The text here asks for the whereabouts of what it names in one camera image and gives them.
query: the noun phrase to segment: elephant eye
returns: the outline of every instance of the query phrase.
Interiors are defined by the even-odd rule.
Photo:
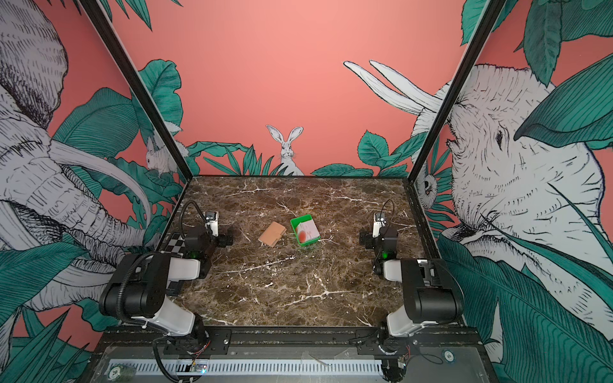
[[[498,131],[498,134],[496,134],[496,142],[498,143],[498,147],[500,148],[500,150],[502,150],[502,132]]]

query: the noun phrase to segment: brown marble surface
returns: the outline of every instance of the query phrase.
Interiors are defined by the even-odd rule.
[[[402,305],[402,288],[373,274],[374,252],[358,233],[387,199],[395,203],[398,256],[422,257],[401,180],[195,178],[183,201],[219,211],[220,232],[233,227],[234,245],[217,249],[208,276],[186,282],[175,301],[213,325],[377,325]],[[302,248],[289,221],[305,214],[321,240]],[[193,207],[184,220],[199,220]],[[287,228],[274,248],[257,240],[272,221]]]

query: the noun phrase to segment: vent grille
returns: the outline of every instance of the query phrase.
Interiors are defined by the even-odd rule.
[[[380,360],[297,359],[198,359],[207,365],[206,375],[359,375],[381,376]],[[168,372],[177,376],[201,375],[188,372],[191,360],[163,359]],[[136,375],[161,375],[155,359],[111,359],[106,373],[117,365],[134,367]]]

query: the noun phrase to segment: wallpaper mural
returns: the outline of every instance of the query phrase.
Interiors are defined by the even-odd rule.
[[[465,31],[483,3],[465,3]],[[486,43],[421,204],[501,382],[613,382],[613,2],[508,1],[503,17],[512,37]]]
[[[465,50],[462,5],[453,0],[445,10],[401,0],[125,3],[101,1],[141,74],[155,62],[169,65],[166,85],[143,80],[194,174],[407,176],[440,93],[372,61],[400,93],[386,90],[354,62],[381,57],[413,68],[432,91],[453,76]],[[401,12],[390,16],[390,7]],[[395,48],[431,22],[449,28],[415,41],[421,57]],[[360,77],[414,117],[382,103]],[[184,108],[183,121],[169,114],[162,99],[169,95]],[[154,159],[158,143],[148,148],[150,163],[165,169]]]
[[[0,382],[79,377],[99,332],[117,323],[98,311],[103,288],[127,252],[159,242],[183,190],[167,149],[147,153],[159,136],[122,94],[127,83],[78,2],[55,3],[0,0]],[[121,89],[75,100],[92,48],[107,65],[97,76],[110,71]],[[143,75],[169,66],[153,62]],[[180,108],[168,115],[171,129]]]

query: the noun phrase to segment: checkerboard calibration pattern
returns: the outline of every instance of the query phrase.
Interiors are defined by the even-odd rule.
[[[185,253],[185,241],[181,237],[180,233],[173,233],[166,244],[166,247],[162,249],[162,252],[171,252],[179,256],[183,256]]]

